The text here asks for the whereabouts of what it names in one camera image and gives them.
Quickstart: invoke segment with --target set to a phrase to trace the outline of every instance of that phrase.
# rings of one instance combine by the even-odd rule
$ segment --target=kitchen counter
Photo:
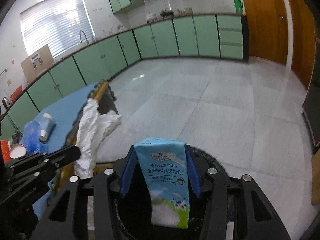
[[[163,22],[163,21],[167,21],[167,20],[172,20],[172,19],[177,19],[177,18],[182,18],[182,17],[191,17],[191,16],[205,16],[205,15],[230,15],[230,16],[242,16],[242,15],[239,15],[239,14],[230,14],[230,13],[205,13],[205,14],[188,14],[188,15],[179,15],[179,16],[175,16],[173,18],[168,18],[168,19],[158,19],[156,22],[152,22],[152,23],[145,23],[143,25],[140,25],[140,26],[137,26],[135,28],[132,28],[132,29],[128,29],[126,31],[122,31],[122,32],[119,32],[119,33],[115,33],[113,35],[110,35],[108,37],[105,37],[103,39],[100,39],[96,42],[93,42],[93,43],[90,43],[88,44],[87,46],[84,46],[76,51],[73,51],[70,55],[68,55],[67,57],[64,57],[62,59],[60,59],[59,61],[55,62],[52,64],[52,66],[50,68],[48,68],[46,71],[44,71],[43,73],[41,73],[41,75],[39,75],[35,80],[33,80],[33,82],[31,82],[30,84],[27,85],[27,87],[23,90],[23,92],[19,95],[19,97],[16,98],[16,100],[8,107],[8,109],[1,115],[1,118],[0,118],[0,122],[3,120],[3,118],[6,116],[7,112],[10,110],[10,108],[14,105],[14,103],[34,84],[36,83],[42,76],[44,76],[46,73],[48,73],[48,71],[50,71],[51,69],[53,69],[55,66],[57,66],[58,64],[60,64],[61,62],[63,62],[64,60],[72,57],[73,55],[75,55],[76,53],[96,44],[96,43],[99,43],[103,40],[106,40],[106,39],[109,39],[113,36],[116,36],[116,35],[119,35],[121,33],[125,33],[125,32],[129,32],[129,31],[132,31],[132,30],[135,30],[135,29],[138,29],[138,28],[141,28],[143,26],[147,26],[147,25],[152,25],[152,24],[156,24],[156,23],[159,23],[159,22]]]

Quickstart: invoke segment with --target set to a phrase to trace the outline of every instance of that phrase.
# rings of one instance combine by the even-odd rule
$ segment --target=faucet
[[[80,30],[80,31],[79,31],[80,43],[82,43],[82,40],[81,40],[81,32],[83,32],[84,37],[85,37],[85,40],[87,41],[87,45],[89,45],[89,41],[88,41],[87,36],[85,35],[85,33],[84,33],[84,31],[83,31],[83,30]]]

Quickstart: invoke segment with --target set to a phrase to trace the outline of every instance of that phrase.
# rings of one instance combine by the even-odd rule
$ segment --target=wall
[[[40,0],[16,0],[0,25],[0,72],[4,68],[8,68],[7,73],[0,76],[0,99],[4,96],[9,97],[18,86],[25,87],[27,85],[27,80],[20,66],[20,63],[28,57],[20,29],[20,13],[38,2]],[[122,30],[130,28],[126,14],[113,15],[109,0],[84,0],[84,2],[97,37],[109,36],[111,31],[118,32],[117,25],[123,25]],[[6,83],[8,79],[12,81],[9,86]]]
[[[194,13],[236,13],[234,0],[144,0],[144,2],[145,5],[128,12],[131,27],[145,24],[148,12],[155,13],[159,18],[160,12],[166,9],[174,13],[189,7],[192,7]]]

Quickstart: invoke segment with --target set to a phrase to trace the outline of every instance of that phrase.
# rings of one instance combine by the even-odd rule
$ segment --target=window
[[[20,20],[28,55],[48,44],[55,57],[80,42],[80,30],[94,36],[84,0],[44,0],[20,13]]]

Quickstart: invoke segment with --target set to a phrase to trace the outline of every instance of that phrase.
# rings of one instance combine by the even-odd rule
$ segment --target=white tissue
[[[116,114],[113,110],[100,115],[97,101],[88,99],[87,105],[83,109],[76,142],[76,146],[81,150],[81,156],[75,161],[75,174],[81,179],[93,177],[99,145],[121,124],[121,121],[121,115]],[[93,197],[90,196],[88,197],[87,225],[89,230],[94,230]]]

